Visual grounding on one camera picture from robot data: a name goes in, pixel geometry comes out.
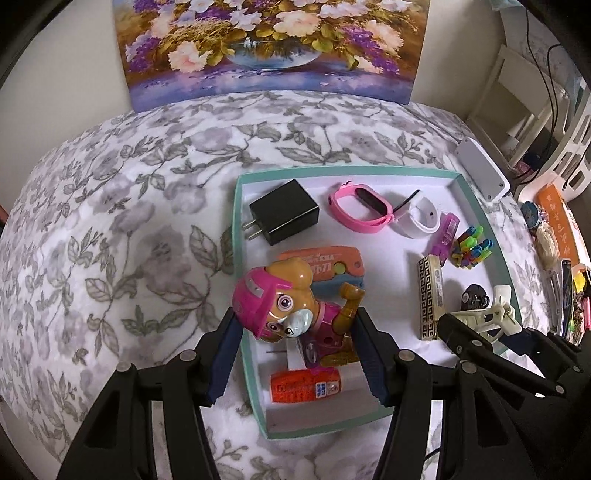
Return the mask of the white shelf rack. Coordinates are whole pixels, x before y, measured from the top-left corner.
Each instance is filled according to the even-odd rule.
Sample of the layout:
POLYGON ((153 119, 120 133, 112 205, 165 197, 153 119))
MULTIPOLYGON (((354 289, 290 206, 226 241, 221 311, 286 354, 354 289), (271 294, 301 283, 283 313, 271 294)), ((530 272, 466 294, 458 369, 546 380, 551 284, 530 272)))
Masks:
POLYGON ((505 40, 467 124, 519 200, 554 185, 572 201, 590 185, 590 84, 524 7, 496 11, 505 40))

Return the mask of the orange blue card case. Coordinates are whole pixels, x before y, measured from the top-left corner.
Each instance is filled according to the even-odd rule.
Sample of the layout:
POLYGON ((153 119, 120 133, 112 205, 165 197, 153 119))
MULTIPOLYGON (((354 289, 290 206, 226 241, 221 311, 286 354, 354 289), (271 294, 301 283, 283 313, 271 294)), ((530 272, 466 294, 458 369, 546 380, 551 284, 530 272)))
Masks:
POLYGON ((325 301, 339 298, 343 283, 365 289, 365 265, 359 249, 353 246, 325 246, 288 250, 277 255, 277 260, 301 258, 312 271, 311 291, 325 301))

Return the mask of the pink pup toy figure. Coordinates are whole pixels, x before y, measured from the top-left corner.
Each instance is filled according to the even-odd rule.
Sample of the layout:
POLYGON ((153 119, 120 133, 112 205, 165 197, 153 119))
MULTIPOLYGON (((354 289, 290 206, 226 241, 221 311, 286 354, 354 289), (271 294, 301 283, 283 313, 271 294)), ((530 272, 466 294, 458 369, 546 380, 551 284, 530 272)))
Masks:
POLYGON ((359 361, 349 330, 365 291, 343 283, 342 305, 320 300, 311 290, 311 266, 293 257, 252 268, 235 285, 232 309, 256 339, 297 339, 305 367, 339 367, 359 361))

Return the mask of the pink smart watch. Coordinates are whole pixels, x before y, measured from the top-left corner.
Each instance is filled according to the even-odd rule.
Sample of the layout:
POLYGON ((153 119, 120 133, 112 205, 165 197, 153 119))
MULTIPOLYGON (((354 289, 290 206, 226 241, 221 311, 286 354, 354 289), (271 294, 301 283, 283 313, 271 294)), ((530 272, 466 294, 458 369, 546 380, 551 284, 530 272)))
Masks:
POLYGON ((377 234, 396 218, 394 207, 367 184, 342 183, 329 194, 332 217, 349 230, 361 234, 377 234))

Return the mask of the white rectangular box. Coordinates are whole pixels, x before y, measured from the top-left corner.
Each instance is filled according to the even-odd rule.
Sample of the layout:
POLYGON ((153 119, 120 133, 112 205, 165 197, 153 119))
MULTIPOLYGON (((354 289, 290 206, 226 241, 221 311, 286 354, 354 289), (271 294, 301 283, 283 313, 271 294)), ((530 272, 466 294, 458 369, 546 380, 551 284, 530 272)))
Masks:
POLYGON ((304 354, 301 351, 301 344, 298 339, 287 338, 284 342, 286 342, 287 369, 290 371, 307 369, 304 361, 304 354))

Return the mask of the orange tube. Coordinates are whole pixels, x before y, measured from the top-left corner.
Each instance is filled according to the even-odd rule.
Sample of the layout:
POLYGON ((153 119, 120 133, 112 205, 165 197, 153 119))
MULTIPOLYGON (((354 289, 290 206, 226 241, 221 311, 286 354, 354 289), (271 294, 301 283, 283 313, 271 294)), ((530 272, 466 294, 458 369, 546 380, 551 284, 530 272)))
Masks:
POLYGON ((307 403, 327 399, 341 390, 341 376, 335 369, 288 370, 270 376, 270 399, 273 403, 307 403))

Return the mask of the teal rimmed white tray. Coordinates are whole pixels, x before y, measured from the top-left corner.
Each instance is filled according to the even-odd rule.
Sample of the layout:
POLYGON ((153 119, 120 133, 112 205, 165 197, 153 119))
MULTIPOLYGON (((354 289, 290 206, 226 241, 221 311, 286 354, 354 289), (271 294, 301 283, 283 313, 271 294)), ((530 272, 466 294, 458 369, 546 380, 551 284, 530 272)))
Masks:
MULTIPOLYGON (((427 362, 452 366, 455 355, 440 340, 420 338, 420 293, 418 262, 428 253, 431 236, 412 239, 396 224, 377 234, 349 230, 329 213, 329 194, 346 183, 367 184, 393 206, 421 190, 440 216, 455 214, 459 228, 482 225, 484 235, 496 238, 473 190, 462 174, 453 171, 411 167, 344 166, 270 170, 238 178, 233 203, 232 228, 235 275, 264 266, 288 250, 325 246, 353 246, 365 265, 365 308, 376 327, 391 334, 402 348, 427 362), (296 179, 321 209, 318 224, 270 246, 259 237, 246 240, 240 230, 252 219, 249 204, 276 187, 296 179)), ((257 341, 252 334, 242 338, 243 371, 254 415, 263 435, 270 440, 298 439, 328 434, 367 424, 390 415, 370 392, 360 364, 342 367, 345 388, 327 400, 279 404, 270 399, 270 376, 287 370, 286 342, 274 345, 257 341)))

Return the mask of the patterned gold lighter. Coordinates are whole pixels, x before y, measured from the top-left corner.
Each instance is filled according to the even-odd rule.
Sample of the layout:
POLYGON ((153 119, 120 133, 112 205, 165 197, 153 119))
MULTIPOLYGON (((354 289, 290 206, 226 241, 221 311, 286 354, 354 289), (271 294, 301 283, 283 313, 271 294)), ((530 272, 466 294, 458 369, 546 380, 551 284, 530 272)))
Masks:
POLYGON ((444 282, 440 259, 427 255, 418 262, 420 293, 420 338, 434 340, 438 322, 445 314, 444 282))

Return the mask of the black power adapter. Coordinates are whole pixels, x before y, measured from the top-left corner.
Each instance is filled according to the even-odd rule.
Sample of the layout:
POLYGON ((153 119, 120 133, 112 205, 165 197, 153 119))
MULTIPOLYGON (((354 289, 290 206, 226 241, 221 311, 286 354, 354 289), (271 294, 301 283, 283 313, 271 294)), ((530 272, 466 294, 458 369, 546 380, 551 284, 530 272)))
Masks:
POLYGON ((276 187, 249 204, 252 220, 242 224, 242 231, 254 229, 246 240, 263 235, 270 246, 301 233, 318 223, 320 207, 296 179, 276 187))

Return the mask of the purple small clip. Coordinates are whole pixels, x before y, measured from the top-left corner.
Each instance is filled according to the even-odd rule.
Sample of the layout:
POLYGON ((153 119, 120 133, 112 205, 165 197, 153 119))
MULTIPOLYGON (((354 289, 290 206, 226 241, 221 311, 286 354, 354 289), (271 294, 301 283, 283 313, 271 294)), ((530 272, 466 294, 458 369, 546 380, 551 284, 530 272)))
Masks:
POLYGON ((441 266, 445 265, 452 253, 459 224, 459 218, 453 213, 446 213, 442 216, 440 228, 429 251, 430 255, 439 259, 441 266))

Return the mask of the black toy car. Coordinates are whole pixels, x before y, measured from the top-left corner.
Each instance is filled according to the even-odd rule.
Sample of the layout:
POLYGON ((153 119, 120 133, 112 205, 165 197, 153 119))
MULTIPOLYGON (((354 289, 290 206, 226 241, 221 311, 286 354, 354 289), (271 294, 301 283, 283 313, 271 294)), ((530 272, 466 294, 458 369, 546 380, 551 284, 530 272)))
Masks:
POLYGON ((471 284, 463 292, 461 299, 462 311, 486 309, 489 305, 490 298, 481 285, 471 284))

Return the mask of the cream plastic clip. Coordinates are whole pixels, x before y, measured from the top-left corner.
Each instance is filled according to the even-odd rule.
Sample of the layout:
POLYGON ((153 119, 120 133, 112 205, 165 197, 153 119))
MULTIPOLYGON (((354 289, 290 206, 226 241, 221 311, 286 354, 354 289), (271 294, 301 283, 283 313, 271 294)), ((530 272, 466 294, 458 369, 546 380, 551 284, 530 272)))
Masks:
POLYGON ((453 312, 460 321, 486 338, 491 344, 503 336, 513 336, 522 332, 522 325, 516 318, 511 304, 513 289, 510 285, 497 285, 486 309, 453 312))

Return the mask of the colourful fidget spinner toy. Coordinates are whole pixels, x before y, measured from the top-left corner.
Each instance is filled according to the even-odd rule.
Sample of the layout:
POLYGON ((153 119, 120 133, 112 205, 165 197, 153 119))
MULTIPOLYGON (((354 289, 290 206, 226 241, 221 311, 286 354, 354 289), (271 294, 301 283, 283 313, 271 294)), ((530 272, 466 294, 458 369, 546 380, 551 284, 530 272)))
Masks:
POLYGON ((482 225, 471 226, 454 241, 450 260, 457 268, 472 269, 492 255, 494 246, 482 225))

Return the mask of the orange printed box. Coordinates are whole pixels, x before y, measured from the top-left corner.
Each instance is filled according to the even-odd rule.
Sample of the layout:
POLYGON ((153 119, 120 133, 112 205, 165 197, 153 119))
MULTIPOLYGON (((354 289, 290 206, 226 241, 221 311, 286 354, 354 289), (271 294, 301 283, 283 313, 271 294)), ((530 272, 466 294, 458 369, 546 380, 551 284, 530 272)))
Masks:
POLYGON ((589 266, 588 250, 578 223, 557 187, 554 184, 543 187, 537 194, 537 202, 548 214, 561 257, 570 259, 573 266, 589 266))

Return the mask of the white rectangular device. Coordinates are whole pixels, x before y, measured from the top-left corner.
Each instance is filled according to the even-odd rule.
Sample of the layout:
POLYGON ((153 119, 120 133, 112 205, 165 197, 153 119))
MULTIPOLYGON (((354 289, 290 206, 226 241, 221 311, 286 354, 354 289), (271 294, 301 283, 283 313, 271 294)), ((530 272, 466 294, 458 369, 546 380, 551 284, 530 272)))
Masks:
POLYGON ((508 179, 478 141, 465 137, 456 155, 487 202, 496 202, 510 191, 508 179))

